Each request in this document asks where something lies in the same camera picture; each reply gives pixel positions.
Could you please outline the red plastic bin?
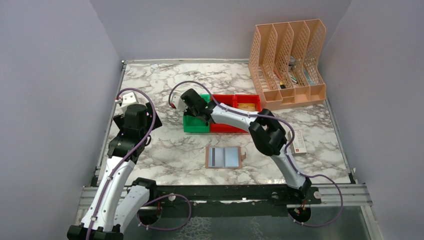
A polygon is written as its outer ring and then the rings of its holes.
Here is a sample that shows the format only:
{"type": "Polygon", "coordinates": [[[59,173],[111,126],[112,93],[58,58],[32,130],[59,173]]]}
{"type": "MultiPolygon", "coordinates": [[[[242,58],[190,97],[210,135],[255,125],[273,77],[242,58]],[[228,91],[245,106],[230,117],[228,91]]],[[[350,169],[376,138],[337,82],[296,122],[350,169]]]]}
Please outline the red plastic bin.
{"type": "MultiPolygon", "coordinates": [[[[223,103],[229,107],[234,107],[233,94],[213,94],[212,95],[219,103],[223,103]]],[[[210,133],[235,133],[235,128],[222,123],[211,123],[209,125],[210,133]]]]}
{"type": "Polygon", "coordinates": [[[259,95],[256,94],[235,94],[234,95],[234,107],[238,109],[238,103],[253,103],[256,105],[256,111],[262,110],[261,101],[259,95]]]}

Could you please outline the tan leather card holder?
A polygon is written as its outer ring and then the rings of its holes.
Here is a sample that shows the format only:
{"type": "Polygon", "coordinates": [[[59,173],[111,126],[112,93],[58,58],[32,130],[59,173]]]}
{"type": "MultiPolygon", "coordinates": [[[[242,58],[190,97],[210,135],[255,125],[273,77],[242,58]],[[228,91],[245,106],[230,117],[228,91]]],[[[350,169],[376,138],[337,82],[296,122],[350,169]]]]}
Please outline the tan leather card holder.
{"type": "Polygon", "coordinates": [[[242,152],[240,146],[208,146],[205,152],[205,168],[207,169],[240,169],[242,161],[247,157],[246,152],[242,152]],[[224,148],[225,150],[225,166],[210,167],[209,157],[211,148],[224,148]]]}

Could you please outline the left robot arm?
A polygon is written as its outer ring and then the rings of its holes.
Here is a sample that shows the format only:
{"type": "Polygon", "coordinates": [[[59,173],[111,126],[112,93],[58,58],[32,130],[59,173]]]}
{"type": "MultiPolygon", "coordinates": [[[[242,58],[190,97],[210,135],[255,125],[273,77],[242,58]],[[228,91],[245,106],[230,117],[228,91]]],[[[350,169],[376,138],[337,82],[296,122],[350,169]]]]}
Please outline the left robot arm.
{"type": "Polygon", "coordinates": [[[156,182],[136,183],[120,201],[124,186],[139,156],[151,141],[151,131],[162,126],[151,103],[133,103],[113,118],[118,134],[109,142],[104,175],[93,201],[78,225],[71,225],[69,240],[122,240],[138,209],[157,200],[156,182]]]}

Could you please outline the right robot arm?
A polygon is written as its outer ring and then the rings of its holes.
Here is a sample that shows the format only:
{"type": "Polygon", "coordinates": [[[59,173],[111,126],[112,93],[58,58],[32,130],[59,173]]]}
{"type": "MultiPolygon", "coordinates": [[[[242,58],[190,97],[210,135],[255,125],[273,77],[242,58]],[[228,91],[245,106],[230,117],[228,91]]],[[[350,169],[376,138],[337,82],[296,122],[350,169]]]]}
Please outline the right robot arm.
{"type": "Polygon", "coordinates": [[[286,131],[270,110],[245,111],[214,98],[206,101],[192,88],[181,96],[172,94],[170,105],[205,123],[229,125],[248,132],[256,149],[271,157],[283,174],[289,199],[300,204],[308,198],[311,180],[300,173],[288,149],[286,131]]]}

